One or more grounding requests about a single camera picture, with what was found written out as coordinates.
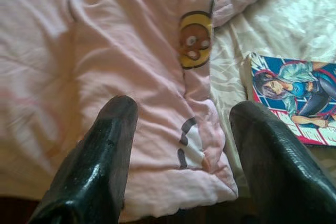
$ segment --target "cartoon face print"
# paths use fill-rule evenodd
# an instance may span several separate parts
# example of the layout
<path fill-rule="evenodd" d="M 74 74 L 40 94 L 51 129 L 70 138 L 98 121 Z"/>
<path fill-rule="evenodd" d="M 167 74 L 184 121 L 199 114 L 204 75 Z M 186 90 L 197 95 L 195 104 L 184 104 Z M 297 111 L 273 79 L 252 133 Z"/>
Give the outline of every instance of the cartoon face print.
<path fill-rule="evenodd" d="M 192 60 L 198 60 L 200 50 L 209 48 L 210 43 L 208 30 L 200 24 L 190 24 L 181 30 L 180 53 Z"/>
<path fill-rule="evenodd" d="M 205 65 L 210 57 L 212 21 L 203 11 L 182 16 L 180 21 L 180 63 L 183 69 Z"/>

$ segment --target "magazine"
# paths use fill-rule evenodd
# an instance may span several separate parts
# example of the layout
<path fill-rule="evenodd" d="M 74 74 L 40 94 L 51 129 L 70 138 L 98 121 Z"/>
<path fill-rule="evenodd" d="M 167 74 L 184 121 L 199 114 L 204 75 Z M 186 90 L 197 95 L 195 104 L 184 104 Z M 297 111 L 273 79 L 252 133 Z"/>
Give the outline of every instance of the magazine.
<path fill-rule="evenodd" d="M 268 107 L 303 144 L 336 147 L 336 64 L 257 53 L 248 62 L 250 100 Z"/>

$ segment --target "bed sheet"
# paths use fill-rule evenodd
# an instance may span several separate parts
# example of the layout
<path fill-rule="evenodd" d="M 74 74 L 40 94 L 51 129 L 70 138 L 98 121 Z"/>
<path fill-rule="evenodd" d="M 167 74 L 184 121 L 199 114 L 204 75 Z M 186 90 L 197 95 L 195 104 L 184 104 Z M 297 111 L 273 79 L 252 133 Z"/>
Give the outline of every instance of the bed sheet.
<path fill-rule="evenodd" d="M 336 0 L 259 0 L 215 31 L 211 58 L 212 96 L 227 133 L 226 153 L 240 196 L 248 195 L 230 131 L 231 108 L 247 99 L 240 66 L 250 52 L 336 62 Z M 312 147 L 336 178 L 336 149 Z"/>

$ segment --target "anime girl illustration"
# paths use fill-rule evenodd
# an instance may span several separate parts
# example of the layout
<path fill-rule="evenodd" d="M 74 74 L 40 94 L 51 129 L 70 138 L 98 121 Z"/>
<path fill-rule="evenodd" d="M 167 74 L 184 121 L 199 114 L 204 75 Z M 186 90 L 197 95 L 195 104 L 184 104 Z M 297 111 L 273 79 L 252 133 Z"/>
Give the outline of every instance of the anime girl illustration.
<path fill-rule="evenodd" d="M 319 113 L 333 99 L 336 101 L 336 80 L 321 68 L 327 63 L 298 62 L 282 65 L 279 73 L 268 70 L 255 73 L 254 86 L 265 97 L 282 100 L 291 120 L 301 126 L 325 128 L 336 121 L 336 108 L 324 116 Z M 299 110 L 297 99 L 307 98 Z"/>

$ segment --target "cartoon print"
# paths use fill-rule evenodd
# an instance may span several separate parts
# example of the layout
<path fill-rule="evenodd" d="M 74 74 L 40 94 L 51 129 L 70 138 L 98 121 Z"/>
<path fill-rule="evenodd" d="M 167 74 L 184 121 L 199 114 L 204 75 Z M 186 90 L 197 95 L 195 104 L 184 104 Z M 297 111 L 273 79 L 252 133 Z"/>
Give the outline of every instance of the cartoon print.
<path fill-rule="evenodd" d="M 328 127 L 336 121 L 336 108 L 323 116 L 319 113 L 336 101 L 336 80 L 321 68 L 327 63 L 298 62 L 282 65 L 279 73 L 268 70 L 257 72 L 254 86 L 259 93 L 273 100 L 282 100 L 290 119 L 301 126 Z M 297 98 L 307 102 L 298 110 Z"/>
<path fill-rule="evenodd" d="M 180 62 L 184 69 L 198 68 L 210 57 L 212 22 L 203 11 L 185 14 L 180 22 Z"/>
<path fill-rule="evenodd" d="M 180 143 L 182 148 L 177 150 L 177 157 L 179 158 L 181 169 L 186 169 L 187 167 L 202 168 L 204 154 L 195 118 L 188 119 L 182 125 Z"/>

